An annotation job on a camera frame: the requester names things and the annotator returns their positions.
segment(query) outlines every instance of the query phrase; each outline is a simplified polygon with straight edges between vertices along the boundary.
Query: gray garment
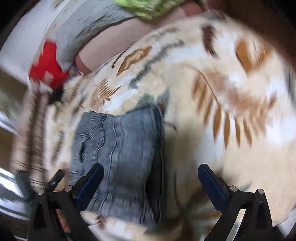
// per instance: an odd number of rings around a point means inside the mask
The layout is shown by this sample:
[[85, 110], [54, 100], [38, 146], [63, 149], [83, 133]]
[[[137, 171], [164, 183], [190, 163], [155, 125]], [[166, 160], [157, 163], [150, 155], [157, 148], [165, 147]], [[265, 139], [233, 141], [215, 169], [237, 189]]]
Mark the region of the gray garment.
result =
[[149, 104], [124, 115], [84, 113], [72, 146], [70, 184], [95, 163], [104, 178], [88, 210], [148, 227], [163, 220], [163, 119]]
[[132, 17], [112, 0], [86, 0], [56, 30], [56, 59], [62, 70], [71, 67], [79, 50], [100, 31]]

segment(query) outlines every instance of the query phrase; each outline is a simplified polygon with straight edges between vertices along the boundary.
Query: red cloth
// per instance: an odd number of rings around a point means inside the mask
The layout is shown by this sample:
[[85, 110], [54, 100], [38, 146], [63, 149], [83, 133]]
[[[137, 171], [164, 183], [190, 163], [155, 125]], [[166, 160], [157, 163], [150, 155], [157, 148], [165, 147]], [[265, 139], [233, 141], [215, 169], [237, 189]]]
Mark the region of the red cloth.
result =
[[52, 89], [60, 88], [69, 77], [69, 72], [63, 73], [56, 61], [56, 43], [46, 41], [38, 63], [31, 66], [29, 77], [33, 81], [42, 81]]

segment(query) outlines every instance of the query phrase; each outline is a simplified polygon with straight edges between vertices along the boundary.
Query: lime green cloth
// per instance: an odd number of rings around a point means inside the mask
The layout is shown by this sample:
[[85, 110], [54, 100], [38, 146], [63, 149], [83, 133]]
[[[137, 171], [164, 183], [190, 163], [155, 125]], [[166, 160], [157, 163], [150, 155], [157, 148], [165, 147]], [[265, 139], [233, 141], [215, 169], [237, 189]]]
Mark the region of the lime green cloth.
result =
[[135, 15], [145, 19], [153, 19], [162, 16], [184, 1], [185, 0], [115, 0], [118, 5], [128, 8]]

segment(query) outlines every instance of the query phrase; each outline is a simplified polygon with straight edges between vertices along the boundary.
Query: metal pin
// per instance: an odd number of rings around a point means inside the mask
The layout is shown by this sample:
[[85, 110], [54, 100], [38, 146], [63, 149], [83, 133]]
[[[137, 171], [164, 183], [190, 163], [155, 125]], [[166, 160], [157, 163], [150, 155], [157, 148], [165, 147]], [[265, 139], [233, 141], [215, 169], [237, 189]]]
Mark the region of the metal pin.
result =
[[264, 190], [262, 189], [262, 188], [259, 188], [258, 189], [258, 192], [262, 195], [262, 194], [264, 194]]
[[44, 193], [44, 190], [43, 189], [40, 189], [40, 190], [38, 190], [38, 195], [42, 195], [43, 193]]
[[68, 185], [68, 186], [65, 186], [64, 190], [66, 192], [70, 192], [72, 190], [72, 186]]
[[233, 192], [236, 192], [238, 190], [238, 188], [236, 186], [230, 186], [230, 190]]

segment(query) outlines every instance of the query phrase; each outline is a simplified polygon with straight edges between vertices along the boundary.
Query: gray denim pants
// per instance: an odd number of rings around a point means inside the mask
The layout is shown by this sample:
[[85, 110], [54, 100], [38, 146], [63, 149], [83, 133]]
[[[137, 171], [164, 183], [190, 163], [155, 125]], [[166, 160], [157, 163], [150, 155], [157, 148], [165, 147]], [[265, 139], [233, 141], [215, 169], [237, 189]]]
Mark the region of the gray denim pants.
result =
[[154, 104], [123, 115], [84, 113], [72, 146], [70, 184], [95, 163], [104, 178], [88, 210], [153, 227], [163, 220], [163, 118]]

